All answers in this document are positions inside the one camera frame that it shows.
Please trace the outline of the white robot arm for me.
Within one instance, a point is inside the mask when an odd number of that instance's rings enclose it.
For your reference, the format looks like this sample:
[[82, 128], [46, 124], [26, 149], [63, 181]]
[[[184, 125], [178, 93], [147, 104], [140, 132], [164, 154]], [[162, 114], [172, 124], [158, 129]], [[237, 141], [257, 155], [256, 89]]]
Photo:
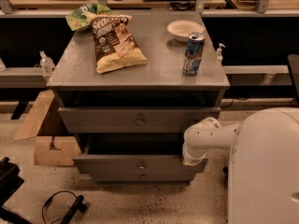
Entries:
[[184, 133], [183, 163], [228, 149], [228, 224], [299, 224], [299, 109], [258, 111], [239, 124], [206, 118]]

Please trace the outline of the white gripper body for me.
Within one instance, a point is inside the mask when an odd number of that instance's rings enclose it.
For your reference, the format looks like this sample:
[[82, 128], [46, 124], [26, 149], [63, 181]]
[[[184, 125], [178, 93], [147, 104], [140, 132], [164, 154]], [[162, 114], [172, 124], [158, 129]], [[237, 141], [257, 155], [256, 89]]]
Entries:
[[184, 165], [195, 166], [204, 160], [204, 158], [206, 157], [206, 151], [183, 145], [182, 155]]

